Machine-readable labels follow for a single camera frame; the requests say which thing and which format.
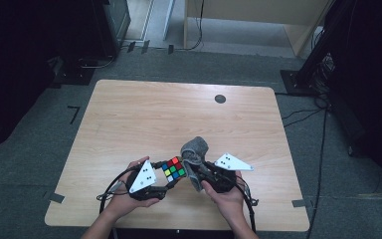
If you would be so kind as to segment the dark curtain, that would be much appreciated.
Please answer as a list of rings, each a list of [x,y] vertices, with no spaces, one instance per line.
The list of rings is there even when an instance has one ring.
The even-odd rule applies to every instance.
[[[0,143],[12,133],[66,59],[62,22],[79,19],[82,0],[0,0]]]
[[[348,126],[358,152],[382,167],[382,0],[335,0],[326,15],[335,69],[331,91],[348,106]]]

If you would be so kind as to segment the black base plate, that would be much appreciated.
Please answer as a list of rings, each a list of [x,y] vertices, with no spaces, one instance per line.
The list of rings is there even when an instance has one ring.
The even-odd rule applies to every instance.
[[[49,61],[49,65],[55,73],[54,88],[61,85],[88,86],[95,72],[94,68],[82,65],[78,59],[56,57]]]

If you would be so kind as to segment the grey cloth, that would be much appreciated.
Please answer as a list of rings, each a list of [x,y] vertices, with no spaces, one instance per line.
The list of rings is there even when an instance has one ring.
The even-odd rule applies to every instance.
[[[205,161],[205,154],[208,149],[209,146],[207,142],[201,136],[196,136],[181,147],[180,154],[188,177],[188,166],[202,165],[202,162]],[[197,192],[203,189],[201,182],[193,182],[191,180],[191,183]]]

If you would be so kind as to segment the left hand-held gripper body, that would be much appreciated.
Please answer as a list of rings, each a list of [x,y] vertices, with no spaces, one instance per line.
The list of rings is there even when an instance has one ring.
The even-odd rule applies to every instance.
[[[162,200],[168,188],[166,186],[154,186],[157,182],[156,174],[149,160],[138,165],[126,181],[126,188],[131,198],[144,201],[152,198]]]

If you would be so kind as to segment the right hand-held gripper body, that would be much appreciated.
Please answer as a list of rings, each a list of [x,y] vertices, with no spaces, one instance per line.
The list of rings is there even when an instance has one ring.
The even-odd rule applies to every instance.
[[[218,193],[229,192],[237,182],[237,171],[253,171],[254,168],[230,153],[224,153],[212,162],[213,173],[205,174],[203,180],[209,182]]]

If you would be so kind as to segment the white post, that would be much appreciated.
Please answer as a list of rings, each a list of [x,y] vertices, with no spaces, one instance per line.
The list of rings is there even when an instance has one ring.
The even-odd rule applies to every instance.
[[[166,37],[167,37],[167,33],[168,33],[168,30],[169,30],[170,19],[171,19],[172,13],[173,13],[175,2],[176,2],[176,0],[169,0],[169,4],[168,4],[168,8],[167,8],[167,13],[166,13],[166,16],[165,16],[164,28],[163,28],[163,38],[162,38],[163,41],[165,41]]]

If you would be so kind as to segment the black cabinet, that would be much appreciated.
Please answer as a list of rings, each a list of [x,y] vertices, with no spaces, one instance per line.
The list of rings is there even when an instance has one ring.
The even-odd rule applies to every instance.
[[[126,0],[92,0],[99,39],[106,56],[117,57],[130,24]]]

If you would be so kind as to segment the multicoloured puzzle cube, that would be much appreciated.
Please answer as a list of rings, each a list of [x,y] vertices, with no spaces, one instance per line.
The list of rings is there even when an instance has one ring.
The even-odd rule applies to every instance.
[[[186,170],[182,164],[182,158],[175,156],[161,165],[164,175],[168,182],[179,180],[186,176]]]

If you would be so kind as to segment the person's left hand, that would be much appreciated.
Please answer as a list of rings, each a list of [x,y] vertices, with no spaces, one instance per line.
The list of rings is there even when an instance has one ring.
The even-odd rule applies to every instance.
[[[119,218],[127,215],[136,208],[147,208],[158,202],[157,198],[139,201],[131,198],[128,193],[123,193],[123,191],[124,186],[121,186],[100,216],[109,221],[116,222]]]

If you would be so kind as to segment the black angled floor tape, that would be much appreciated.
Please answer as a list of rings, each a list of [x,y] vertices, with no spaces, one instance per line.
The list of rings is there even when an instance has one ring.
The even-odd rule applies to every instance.
[[[79,107],[79,106],[67,106],[67,108],[70,109],[70,110],[74,110],[75,111],[73,116],[72,116],[72,118],[71,118],[71,120],[70,120],[70,124],[73,124],[75,122],[76,118],[77,118],[77,115],[78,115],[81,107]]]

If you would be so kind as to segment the light wooden desk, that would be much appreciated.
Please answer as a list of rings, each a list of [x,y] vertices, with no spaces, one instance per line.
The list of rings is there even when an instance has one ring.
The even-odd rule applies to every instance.
[[[293,53],[300,56],[334,0],[185,0],[184,46],[188,19],[203,18],[283,24]]]

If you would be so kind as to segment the black metal stand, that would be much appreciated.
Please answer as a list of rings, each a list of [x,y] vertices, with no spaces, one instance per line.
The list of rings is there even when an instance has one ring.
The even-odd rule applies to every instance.
[[[345,19],[350,16],[357,0],[334,0],[325,16],[325,30],[317,44],[307,57],[299,71],[281,70],[286,93],[291,96],[313,96],[318,91],[314,88],[314,72],[343,29]]]

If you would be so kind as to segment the person's right hand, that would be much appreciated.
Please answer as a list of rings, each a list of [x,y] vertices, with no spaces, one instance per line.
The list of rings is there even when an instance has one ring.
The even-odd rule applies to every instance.
[[[229,192],[218,193],[209,182],[203,180],[201,184],[233,230],[247,226],[243,212],[244,198],[239,189],[233,188]]]

